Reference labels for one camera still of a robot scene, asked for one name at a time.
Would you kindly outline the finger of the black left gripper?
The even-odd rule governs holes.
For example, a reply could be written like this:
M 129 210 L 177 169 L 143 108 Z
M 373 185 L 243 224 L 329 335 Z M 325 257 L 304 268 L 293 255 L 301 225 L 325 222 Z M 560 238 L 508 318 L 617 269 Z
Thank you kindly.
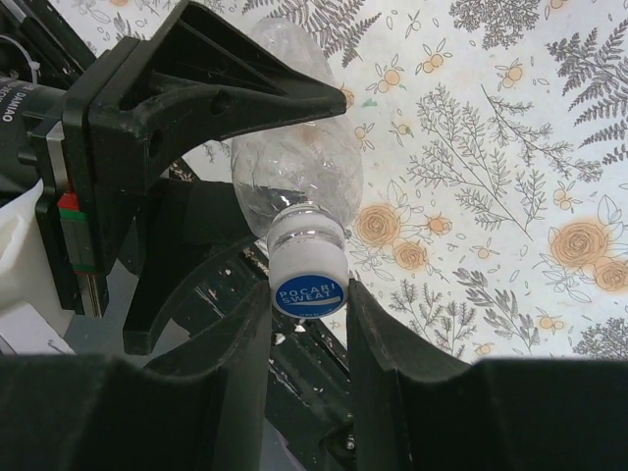
M 131 195 L 146 194 L 206 141 L 345 111 L 338 89 L 287 66 L 193 1 L 179 2 L 151 38 L 120 40 L 89 71 L 95 182 Z
M 161 180 L 142 201 L 136 228 L 141 270 L 123 343 L 126 354 L 150 354 L 187 294 L 254 235 L 234 185 L 224 182 Z

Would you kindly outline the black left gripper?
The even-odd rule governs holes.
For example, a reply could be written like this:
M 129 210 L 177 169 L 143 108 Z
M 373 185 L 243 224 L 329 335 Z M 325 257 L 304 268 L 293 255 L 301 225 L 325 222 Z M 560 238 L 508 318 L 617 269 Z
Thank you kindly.
M 102 314 L 106 277 L 128 232 L 128 197 L 97 177 L 116 151 L 110 130 L 93 120 L 97 95 L 128 47 L 94 58 L 73 33 L 56 38 L 39 14 L 65 28 L 44 1 L 1 4 L 1 43 L 52 69 L 48 78 L 32 68 L 23 78 L 1 79 L 1 196 L 17 197 L 31 178 L 42 182 L 33 214 L 55 297 L 65 310 Z

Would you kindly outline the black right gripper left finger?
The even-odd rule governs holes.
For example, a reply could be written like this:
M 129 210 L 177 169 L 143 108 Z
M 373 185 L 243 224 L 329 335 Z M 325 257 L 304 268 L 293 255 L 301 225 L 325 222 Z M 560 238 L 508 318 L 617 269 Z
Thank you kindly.
M 110 355 L 1 361 L 5 470 L 256 470 L 271 336 L 257 284 L 227 316 L 143 367 Z

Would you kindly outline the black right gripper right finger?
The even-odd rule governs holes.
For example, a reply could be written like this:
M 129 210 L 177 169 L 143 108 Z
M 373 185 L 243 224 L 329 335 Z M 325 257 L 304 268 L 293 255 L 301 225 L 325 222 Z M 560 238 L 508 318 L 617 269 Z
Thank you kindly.
M 627 366 L 464 363 L 389 315 L 359 282 L 347 352 L 361 470 L 623 470 Z

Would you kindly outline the clear plastic bottle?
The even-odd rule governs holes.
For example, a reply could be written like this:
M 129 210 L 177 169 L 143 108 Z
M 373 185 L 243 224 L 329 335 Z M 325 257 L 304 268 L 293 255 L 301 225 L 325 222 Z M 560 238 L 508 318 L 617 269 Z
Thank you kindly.
M 266 18 L 251 38 L 294 70 L 328 85 L 336 79 L 316 40 L 284 18 Z M 313 202 L 348 227 L 363 194 L 358 144 L 345 115 L 254 132 L 232 141 L 232 180 L 252 232 L 265 237 L 284 209 Z

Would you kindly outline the blue white bottle cap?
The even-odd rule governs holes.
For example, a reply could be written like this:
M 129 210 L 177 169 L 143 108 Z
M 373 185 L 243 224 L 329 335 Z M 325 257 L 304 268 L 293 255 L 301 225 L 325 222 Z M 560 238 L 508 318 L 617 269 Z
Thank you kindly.
M 342 226 L 316 212 L 286 215 L 267 235 L 269 285 L 277 310 L 316 319 L 344 307 L 349 285 Z

